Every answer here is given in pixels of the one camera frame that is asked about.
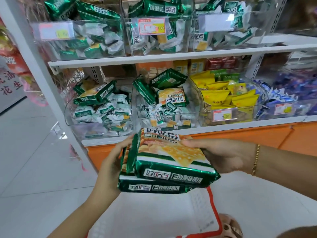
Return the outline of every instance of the hand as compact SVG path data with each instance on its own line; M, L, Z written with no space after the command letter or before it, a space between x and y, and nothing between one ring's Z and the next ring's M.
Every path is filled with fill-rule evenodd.
M206 158L221 174L235 170L252 173L256 144L230 139L192 139L183 140L182 144L201 148Z
M124 147L132 143L133 136L131 135L122 142L117 143L108 157L103 160L95 187L87 199L88 202L100 208L107 208L109 202L112 203L120 194L117 189L120 173L120 159L118 156Z

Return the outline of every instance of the gold bracelet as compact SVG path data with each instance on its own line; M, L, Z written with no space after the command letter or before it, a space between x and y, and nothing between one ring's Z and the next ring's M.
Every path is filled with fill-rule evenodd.
M254 165L253 165L253 168L252 168L252 176L256 175L256 165L257 165L257 161L259 159L259 153L260 153L260 145L257 144L257 146L256 146L256 158L254 160Z

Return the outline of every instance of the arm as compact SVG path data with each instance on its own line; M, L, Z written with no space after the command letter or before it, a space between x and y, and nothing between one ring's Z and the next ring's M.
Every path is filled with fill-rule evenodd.
M118 143L102 162L98 178L88 199L64 220L48 238L84 238L93 224L120 194L117 189L121 150L130 145L132 137Z
M220 173L252 173L256 144L226 139L186 140L183 144L202 148ZM317 157L260 146L256 176L317 200L316 168Z

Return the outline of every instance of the white floor tile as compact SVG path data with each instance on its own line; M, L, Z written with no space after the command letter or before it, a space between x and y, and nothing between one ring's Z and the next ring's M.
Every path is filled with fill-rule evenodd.
M307 197L301 201L294 191L242 172L223 175L211 189L218 212L233 216L245 238L274 238L317 224L317 201ZM315 209L309 211L305 202Z
M91 188L0 198L0 236L44 238L79 207Z
M55 122L53 116L0 122L0 194L43 142Z
M0 121L7 120L21 120L25 118L53 116L52 110L49 106L40 107L31 102L29 98L17 103L14 107L0 116Z
M94 186L96 172L83 171L81 161L69 154L69 141L49 134L2 197Z

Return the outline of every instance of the store display rack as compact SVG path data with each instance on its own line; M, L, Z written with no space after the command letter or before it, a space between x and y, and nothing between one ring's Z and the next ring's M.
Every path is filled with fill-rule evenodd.
M261 37L261 40L258 40L258 37L254 37L249 41L250 43L260 43L258 47L148 56L126 56L97 59L50 61L48 62L48 65L54 74L59 73L64 68L84 68L85 73L91 75L98 82L102 82L104 80L104 77L102 76L100 66L157 62L168 60L252 55L252 58L248 66L248 70L246 72L246 76L250 79L254 79L259 70L263 56L266 53L294 52L302 50L314 51L317 49L317 38L274 33L286 1L287 0L277 0L277 6L275 7L274 13L275 18L272 18L271 23L267 25L267 35ZM0 0L0 2L2 4L0 5L0 14L6 27L13 36L14 41L16 42L22 56L24 57L31 72L33 73L36 82L38 83L41 91L46 97L47 102L52 108L53 113L55 114L59 122L59 126L64 130L71 145L74 147L78 155L82 159L89 160L89 157L87 156L87 150L84 146L88 147L105 144L114 144L123 140L124 137L90 139L83 141L77 139L77 137L73 134L71 127L66 124L64 113L66 105L65 101L61 97L60 92L58 92L58 89L51 78L51 75L47 69L47 64L43 61L38 52L37 45L34 42L34 37L31 34L30 27L27 20L25 19L25 16L21 13L16 0ZM273 46L273 44L275 43L282 43L284 44L284 46ZM225 124L210 127L197 127L184 130L177 130L175 132L179 134L199 134L214 131L308 121L317 121L317 116L297 116L270 120L251 121L245 123Z

